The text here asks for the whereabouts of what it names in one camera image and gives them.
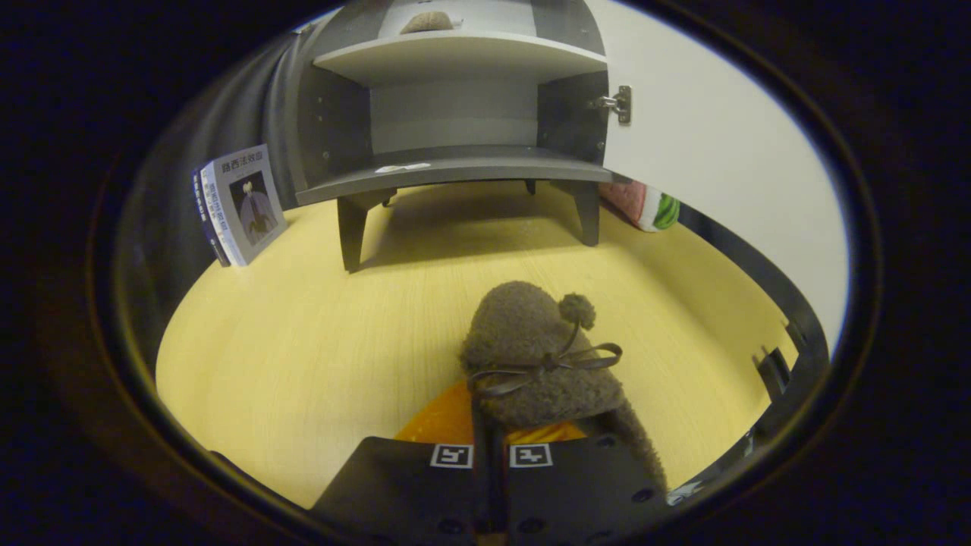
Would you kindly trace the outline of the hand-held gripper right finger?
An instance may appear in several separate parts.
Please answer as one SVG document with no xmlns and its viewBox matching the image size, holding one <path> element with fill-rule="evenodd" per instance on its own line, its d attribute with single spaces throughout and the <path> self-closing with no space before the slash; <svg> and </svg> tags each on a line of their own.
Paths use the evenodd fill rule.
<svg viewBox="0 0 971 546">
<path fill-rule="evenodd" d="M 620 544 L 665 511 L 665 489 L 614 433 L 513 445 L 492 426 L 498 545 Z"/>
</svg>

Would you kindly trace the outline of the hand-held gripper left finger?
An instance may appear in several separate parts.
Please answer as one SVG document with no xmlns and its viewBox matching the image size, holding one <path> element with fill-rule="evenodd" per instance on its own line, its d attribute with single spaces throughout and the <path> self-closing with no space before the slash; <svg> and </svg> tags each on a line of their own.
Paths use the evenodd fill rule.
<svg viewBox="0 0 971 546">
<path fill-rule="evenodd" d="M 311 512 L 358 545 L 474 545 L 489 533 L 488 480 L 464 381 L 392 438 L 362 439 Z"/>
</svg>

